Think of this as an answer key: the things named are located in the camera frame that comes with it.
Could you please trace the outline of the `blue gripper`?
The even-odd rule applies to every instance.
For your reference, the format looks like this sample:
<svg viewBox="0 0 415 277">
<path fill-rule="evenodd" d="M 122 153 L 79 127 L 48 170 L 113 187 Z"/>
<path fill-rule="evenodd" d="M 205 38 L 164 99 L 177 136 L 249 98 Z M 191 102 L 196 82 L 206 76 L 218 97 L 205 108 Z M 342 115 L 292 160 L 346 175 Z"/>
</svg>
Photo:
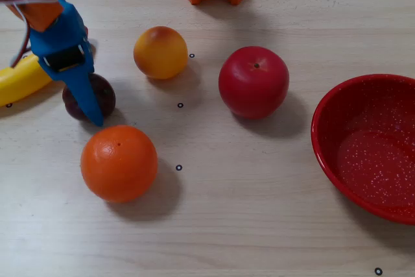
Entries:
<svg viewBox="0 0 415 277">
<path fill-rule="evenodd" d="M 94 65 L 83 19 L 71 3 L 58 3 L 63 12 L 48 29 L 30 30 L 32 52 L 53 80 L 65 82 L 86 117 L 102 126 L 104 118 L 89 81 Z"/>
</svg>

